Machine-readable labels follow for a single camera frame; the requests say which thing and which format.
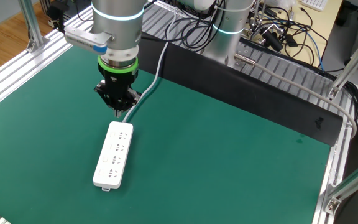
black panel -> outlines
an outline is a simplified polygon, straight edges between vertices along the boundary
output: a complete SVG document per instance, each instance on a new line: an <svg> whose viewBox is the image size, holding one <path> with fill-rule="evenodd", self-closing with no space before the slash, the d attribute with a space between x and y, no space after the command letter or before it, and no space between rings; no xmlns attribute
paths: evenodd
<svg viewBox="0 0 358 224"><path fill-rule="evenodd" d="M155 74L165 43L142 40L139 67ZM202 55L169 44L161 76L333 146L342 117Z"/></svg>

aluminum frame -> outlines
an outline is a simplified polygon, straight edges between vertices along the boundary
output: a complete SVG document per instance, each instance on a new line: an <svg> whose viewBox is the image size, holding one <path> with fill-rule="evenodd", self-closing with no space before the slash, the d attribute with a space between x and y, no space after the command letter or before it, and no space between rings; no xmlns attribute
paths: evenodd
<svg viewBox="0 0 358 224"><path fill-rule="evenodd" d="M165 28L172 20L173 11L174 8L172 6L162 2L156 2L153 6L150 6L147 10L145 10L143 31L156 37L163 38L165 35ZM84 20L91 19L91 7L88 7L84 11L80 12L80 16ZM177 19L180 19L181 17L185 17L185 15L178 13ZM83 22L79 20L78 17L74 17L67 21L65 25L77 27L82 30L90 30L92 22ZM185 21L175 24L170 32L170 36L176 38L180 35L179 31L185 25ZM200 36L201 33L202 30L200 29L194 31L193 35L194 37L197 37ZM0 67L0 102L71 47L70 44L66 43L63 34L59 33L57 30L52 31L46 37L50 39L50 42L45 44L42 49L33 53L23 51L18 56L14 57L12 60ZM181 42L177 42L177 45L184 47ZM323 78L307 68L301 67L298 64L282 58L260 52L241 43L237 46L237 51L242 55L250 57L257 63L265 65L268 69L271 69L275 73L289 78L294 82L300 83L320 95L327 94L327 86L332 85L331 80ZM250 75L268 83L269 85L275 86L283 91L287 91L290 94L342 116L336 108L330 107L317 98L310 96L309 94L306 94L305 92L287 83L272 78L270 75L258 70L257 68L252 68L251 66L246 65L244 62L236 62L234 68L243 72L244 75ZM354 116L354 105L350 94L340 90L337 96L338 97L336 97L334 101ZM345 117L337 143L330 149L329 152L312 224L331 224L334 221L334 217L326 213L323 208L323 204L326 204L328 201L326 188L329 184L337 185L342 181L350 139L351 127L347 125L347 118Z"/></svg>

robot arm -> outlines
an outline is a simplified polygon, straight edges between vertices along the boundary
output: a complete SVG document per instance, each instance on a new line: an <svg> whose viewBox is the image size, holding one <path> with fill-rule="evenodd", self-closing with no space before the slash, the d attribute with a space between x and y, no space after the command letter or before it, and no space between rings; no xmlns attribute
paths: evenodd
<svg viewBox="0 0 358 224"><path fill-rule="evenodd" d="M199 10L212 6L215 0L180 0ZM92 0L93 29L90 32L65 28L68 43L93 52L104 80L94 89L117 117L136 105L140 93L131 88L139 63L138 43L146 0Z"/></svg>

power socket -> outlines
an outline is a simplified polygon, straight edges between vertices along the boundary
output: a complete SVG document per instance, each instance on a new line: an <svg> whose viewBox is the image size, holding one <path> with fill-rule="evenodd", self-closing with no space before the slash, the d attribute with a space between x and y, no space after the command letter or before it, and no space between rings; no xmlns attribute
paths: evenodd
<svg viewBox="0 0 358 224"><path fill-rule="evenodd" d="M93 175L93 184L103 191L108 192L121 185L133 132L131 124L115 121L110 123Z"/></svg>

table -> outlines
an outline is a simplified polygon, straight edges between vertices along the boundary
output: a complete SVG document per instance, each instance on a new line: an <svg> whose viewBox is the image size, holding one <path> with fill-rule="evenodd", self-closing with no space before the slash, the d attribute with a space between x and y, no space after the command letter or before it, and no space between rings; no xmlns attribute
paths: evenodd
<svg viewBox="0 0 358 224"><path fill-rule="evenodd" d="M93 186L108 124L117 120L92 91L100 80L94 62L71 48L0 103L4 218L311 223L330 146L168 80L131 120L120 188ZM153 77L140 71L134 88L144 91Z"/></svg>
<svg viewBox="0 0 358 224"><path fill-rule="evenodd" d="M327 5L326 5L326 7L324 8L324 10L322 12L318 12L318 11L316 11L314 9L310 9L310 8L308 8L306 6L303 6L302 4L300 4L300 0L298 0L297 3L298 4L295 7L292 7L292 11L294 12L294 21L295 22L300 22L302 24L307 24L307 25L311 24L310 18L306 15L305 12L300 10L300 7L304 8L305 11L308 12L310 17L313 19L312 28L317 33L319 33L320 35L322 35L323 37L325 37L328 40L329 35L331 33L331 30L333 29L336 16L337 16L337 14L339 12L339 8L341 7L342 0L328 0ZM283 19L287 19L287 15L285 14L285 12L281 12L277 16L281 17ZM293 33L295 33L295 30L290 29L288 31L288 33L293 34ZM319 37L313 31L309 32L309 34L312 36L312 38L314 38L314 41L316 41L318 49L319 49L319 52L320 52L320 56L322 57L323 53L324 53L324 50L326 48L325 40L322 39L321 37ZM305 38L304 34L296 35L294 37L296 42L299 43L299 44L303 43L304 38ZM314 50L314 52L313 52L314 53L314 64L313 65L318 67L320 62L319 62L319 57L318 57L318 54L317 54L315 44L313 43L313 41L311 40L310 37L306 38L305 44L309 45ZM299 47L287 47L287 52L290 55L296 54L299 50L300 50L300 46ZM281 53L286 55L284 49L281 50ZM312 56L311 56L310 50L304 48L295 57L295 59L300 60L302 62L311 63L312 62Z"/></svg>

